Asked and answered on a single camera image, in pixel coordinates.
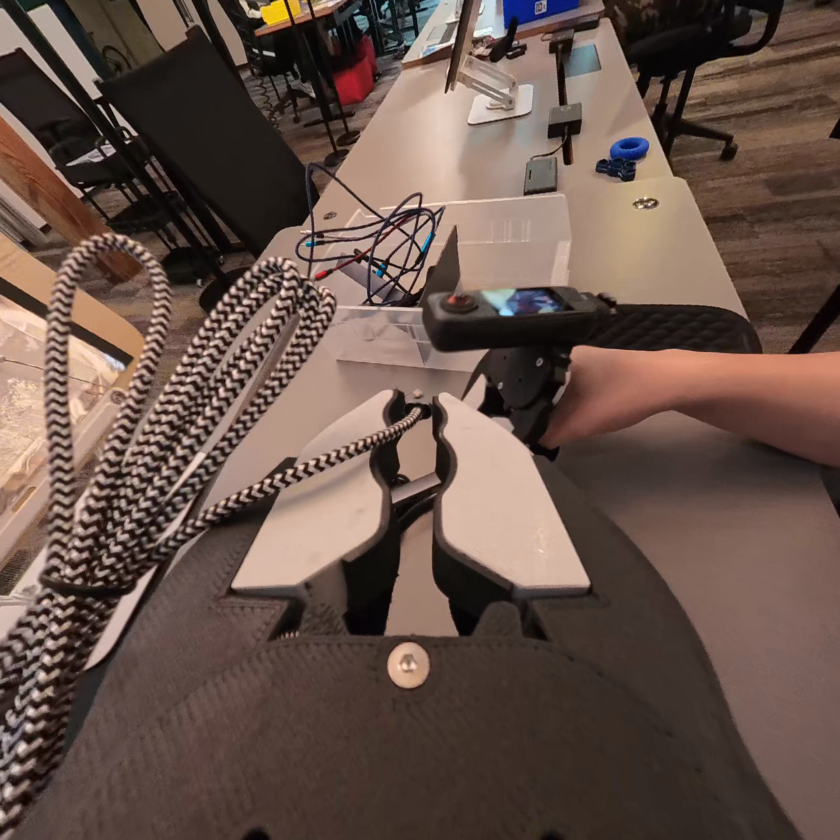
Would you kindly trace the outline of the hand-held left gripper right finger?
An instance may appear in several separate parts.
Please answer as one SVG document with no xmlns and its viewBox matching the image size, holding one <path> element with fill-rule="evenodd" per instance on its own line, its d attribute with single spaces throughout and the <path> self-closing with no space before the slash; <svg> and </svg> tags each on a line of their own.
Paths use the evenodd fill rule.
<svg viewBox="0 0 840 840">
<path fill-rule="evenodd" d="M 450 394 L 434 409 L 444 556 L 515 601 L 587 593 L 590 577 L 528 447 Z"/>
</svg>

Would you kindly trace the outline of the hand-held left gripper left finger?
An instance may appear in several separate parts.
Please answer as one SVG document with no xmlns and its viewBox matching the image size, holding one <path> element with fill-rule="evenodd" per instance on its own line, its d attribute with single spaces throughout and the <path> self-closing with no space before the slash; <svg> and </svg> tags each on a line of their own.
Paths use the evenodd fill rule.
<svg viewBox="0 0 840 840">
<path fill-rule="evenodd" d="M 384 538 L 397 472 L 393 440 L 282 490 L 232 580 L 232 591 L 346 596 L 345 563 L 361 565 Z"/>
</svg>

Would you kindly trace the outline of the clear plastic bin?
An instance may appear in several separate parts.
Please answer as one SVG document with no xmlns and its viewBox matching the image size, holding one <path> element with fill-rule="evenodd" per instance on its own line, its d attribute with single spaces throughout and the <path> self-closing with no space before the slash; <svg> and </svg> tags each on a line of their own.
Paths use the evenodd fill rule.
<svg viewBox="0 0 840 840">
<path fill-rule="evenodd" d="M 344 227 L 318 222 L 301 232 L 296 254 L 310 277 L 332 290 L 338 309 L 327 346 L 339 362 L 390 364 L 438 371 L 471 371 L 479 351 L 436 351 L 422 310 L 363 306 L 362 287 L 338 273 L 345 260 L 365 256 L 416 273 L 423 291 L 453 226 L 458 230 L 458 290 L 558 287 L 569 278 L 571 223 L 561 194 L 432 203 L 420 193 L 396 207 L 355 211 Z"/>
</svg>

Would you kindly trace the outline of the grey usb hub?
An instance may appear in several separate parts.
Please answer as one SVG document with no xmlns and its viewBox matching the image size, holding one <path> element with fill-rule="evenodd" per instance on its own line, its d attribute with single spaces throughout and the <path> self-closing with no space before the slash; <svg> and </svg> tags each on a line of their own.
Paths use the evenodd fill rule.
<svg viewBox="0 0 840 840">
<path fill-rule="evenodd" d="M 414 308 L 421 298 L 421 289 L 413 290 L 416 273 L 401 275 L 396 267 L 375 259 L 373 264 L 363 255 L 340 263 L 338 273 L 362 287 L 363 306 Z"/>
</svg>

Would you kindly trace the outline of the person's right forearm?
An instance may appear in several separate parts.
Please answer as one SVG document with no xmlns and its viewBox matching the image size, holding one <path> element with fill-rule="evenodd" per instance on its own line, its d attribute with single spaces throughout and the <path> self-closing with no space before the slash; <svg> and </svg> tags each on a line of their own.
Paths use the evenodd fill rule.
<svg viewBox="0 0 840 840">
<path fill-rule="evenodd" d="M 661 353 L 668 410 L 839 467 L 839 353 Z"/>
</svg>

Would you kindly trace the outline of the person's right hand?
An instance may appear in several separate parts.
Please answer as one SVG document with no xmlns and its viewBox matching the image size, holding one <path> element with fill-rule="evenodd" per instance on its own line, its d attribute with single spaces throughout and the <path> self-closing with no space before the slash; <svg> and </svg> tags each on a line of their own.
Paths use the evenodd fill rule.
<svg viewBox="0 0 840 840">
<path fill-rule="evenodd" d="M 569 379 L 540 445 L 554 449 L 632 427 L 675 401 L 676 350 L 609 350 L 587 345 L 570 355 Z"/>
</svg>

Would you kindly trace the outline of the dark grey bin divider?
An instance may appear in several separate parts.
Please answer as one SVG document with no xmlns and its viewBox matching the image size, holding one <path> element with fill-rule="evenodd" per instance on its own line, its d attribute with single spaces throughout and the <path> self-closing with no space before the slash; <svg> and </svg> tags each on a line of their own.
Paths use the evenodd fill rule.
<svg viewBox="0 0 840 840">
<path fill-rule="evenodd" d="M 458 252 L 458 230 L 453 226 L 438 256 L 437 263 L 429 267 L 418 307 L 426 306 L 433 295 L 452 294 L 459 283 L 460 267 Z"/>
</svg>

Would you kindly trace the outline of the flat dark grey device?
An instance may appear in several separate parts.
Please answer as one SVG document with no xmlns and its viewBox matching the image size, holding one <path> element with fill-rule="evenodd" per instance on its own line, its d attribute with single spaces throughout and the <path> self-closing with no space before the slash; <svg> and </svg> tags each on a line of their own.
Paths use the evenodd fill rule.
<svg viewBox="0 0 840 840">
<path fill-rule="evenodd" d="M 524 196 L 555 193 L 558 184 L 559 166 L 556 156 L 535 156 L 528 161 L 523 180 Z"/>
</svg>

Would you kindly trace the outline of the white tablet stand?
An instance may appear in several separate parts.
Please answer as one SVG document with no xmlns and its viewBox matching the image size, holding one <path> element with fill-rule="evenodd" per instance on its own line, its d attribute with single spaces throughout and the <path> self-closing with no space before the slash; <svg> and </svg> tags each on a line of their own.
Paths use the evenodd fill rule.
<svg viewBox="0 0 840 840">
<path fill-rule="evenodd" d="M 476 93 L 467 118 L 468 125 L 480 125 L 527 116 L 532 111 L 534 87 L 521 85 L 511 73 L 501 68 L 501 61 L 511 52 L 518 33 L 518 19 L 513 17 L 506 33 L 494 41 L 488 57 L 474 54 L 473 41 L 480 14 L 480 2 L 464 1 L 458 16 L 455 42 L 448 62 L 446 92 L 462 86 Z"/>
</svg>

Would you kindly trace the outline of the blue parts bin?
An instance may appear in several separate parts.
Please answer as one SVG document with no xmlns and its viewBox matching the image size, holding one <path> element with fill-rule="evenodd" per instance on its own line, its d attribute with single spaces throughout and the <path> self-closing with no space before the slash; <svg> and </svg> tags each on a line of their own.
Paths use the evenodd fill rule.
<svg viewBox="0 0 840 840">
<path fill-rule="evenodd" d="M 508 27 L 513 18 L 524 25 L 543 18 L 576 10 L 580 1 L 508 1 L 501 2 L 503 24 Z"/>
</svg>

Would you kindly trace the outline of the black swivel office chair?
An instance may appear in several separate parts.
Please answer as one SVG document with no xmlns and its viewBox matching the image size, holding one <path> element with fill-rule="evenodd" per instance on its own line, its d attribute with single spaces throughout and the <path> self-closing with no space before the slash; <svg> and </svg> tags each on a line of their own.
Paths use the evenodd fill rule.
<svg viewBox="0 0 840 840">
<path fill-rule="evenodd" d="M 706 22 L 669 28 L 625 49 L 628 65 L 638 70 L 641 97 L 653 79 L 660 80 L 659 100 L 649 118 L 666 158 L 678 137 L 689 136 L 722 143 L 721 161 L 734 159 L 739 147 L 733 135 L 684 118 L 691 85 L 699 67 L 750 56 L 767 46 L 783 10 L 783 1 L 721 2 Z"/>
</svg>

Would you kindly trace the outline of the black high-back chair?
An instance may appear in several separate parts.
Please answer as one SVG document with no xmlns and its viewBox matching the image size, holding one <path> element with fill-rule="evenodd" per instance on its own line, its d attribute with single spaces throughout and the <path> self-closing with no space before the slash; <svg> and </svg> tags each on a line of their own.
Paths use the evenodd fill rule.
<svg viewBox="0 0 840 840">
<path fill-rule="evenodd" d="M 97 87 L 254 256 L 308 219 L 306 167 L 199 27 Z"/>
</svg>

